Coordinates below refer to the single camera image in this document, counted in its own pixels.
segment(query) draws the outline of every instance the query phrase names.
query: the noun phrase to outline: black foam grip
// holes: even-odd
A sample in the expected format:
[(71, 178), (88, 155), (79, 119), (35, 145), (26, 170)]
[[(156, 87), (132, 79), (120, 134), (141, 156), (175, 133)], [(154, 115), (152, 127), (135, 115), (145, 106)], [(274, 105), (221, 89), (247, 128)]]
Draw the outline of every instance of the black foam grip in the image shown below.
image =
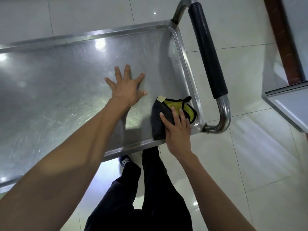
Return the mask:
[(200, 54), (214, 99), (228, 94), (213, 40), (199, 2), (191, 4), (188, 13), (195, 31)]

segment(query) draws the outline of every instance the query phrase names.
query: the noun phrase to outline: black pants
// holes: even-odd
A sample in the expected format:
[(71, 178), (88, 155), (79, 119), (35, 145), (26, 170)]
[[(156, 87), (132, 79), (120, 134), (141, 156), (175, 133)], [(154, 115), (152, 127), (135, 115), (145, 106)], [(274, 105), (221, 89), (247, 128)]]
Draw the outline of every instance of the black pants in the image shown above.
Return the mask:
[(157, 147), (143, 151), (144, 203), (134, 209), (141, 169), (133, 162), (125, 164), (87, 220), (85, 230), (192, 230), (190, 213), (184, 199), (175, 190)]

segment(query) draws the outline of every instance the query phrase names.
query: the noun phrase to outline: blue sneaker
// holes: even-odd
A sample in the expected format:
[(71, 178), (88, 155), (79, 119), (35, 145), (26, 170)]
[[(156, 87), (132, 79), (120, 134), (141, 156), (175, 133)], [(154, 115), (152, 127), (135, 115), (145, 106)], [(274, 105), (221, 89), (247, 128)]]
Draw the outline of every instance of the blue sneaker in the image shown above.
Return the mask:
[(122, 166), (122, 168), (124, 168), (124, 166), (128, 163), (131, 162), (132, 160), (129, 158), (128, 155), (124, 155), (118, 158), (120, 165)]

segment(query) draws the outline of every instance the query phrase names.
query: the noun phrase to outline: chrome tube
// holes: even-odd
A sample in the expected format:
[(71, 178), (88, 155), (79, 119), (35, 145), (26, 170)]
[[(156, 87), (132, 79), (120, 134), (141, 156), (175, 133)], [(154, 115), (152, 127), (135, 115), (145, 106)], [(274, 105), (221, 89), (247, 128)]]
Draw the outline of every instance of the chrome tube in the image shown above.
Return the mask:
[(176, 8), (176, 11), (174, 13), (174, 16), (172, 18), (172, 21), (175, 24), (179, 24), (181, 21), (181, 18), (184, 14), (185, 9), (190, 7), (191, 4), (198, 2), (198, 0), (181, 0)]
[(202, 132), (205, 133), (212, 133), (212, 134), (220, 134), (224, 132), (230, 125), (231, 122), (231, 111), (230, 111), (230, 104), (227, 95), (223, 95), (216, 99), (220, 120), (216, 126), (209, 126), (207, 124), (204, 125), (202, 128)]

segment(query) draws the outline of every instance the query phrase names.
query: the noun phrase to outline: tile floor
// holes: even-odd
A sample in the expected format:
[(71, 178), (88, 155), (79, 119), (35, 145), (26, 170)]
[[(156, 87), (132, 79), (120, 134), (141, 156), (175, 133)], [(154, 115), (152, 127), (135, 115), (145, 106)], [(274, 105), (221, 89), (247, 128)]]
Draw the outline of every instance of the tile floor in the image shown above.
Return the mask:
[[(191, 137), (206, 170), (257, 230), (307, 230), (308, 144), (262, 99), (285, 79), (263, 0), (199, 0), (229, 89), (232, 122), (220, 135)], [(179, 0), (0, 0), (0, 44), (172, 18)], [(180, 23), (206, 120), (219, 118), (188, 13)], [(188, 179), (165, 145), (162, 160), (185, 199), (194, 230), (206, 230)], [(83, 230), (87, 217), (121, 174), (117, 159), (101, 164), (62, 230)], [(135, 208), (142, 206), (143, 177)]]

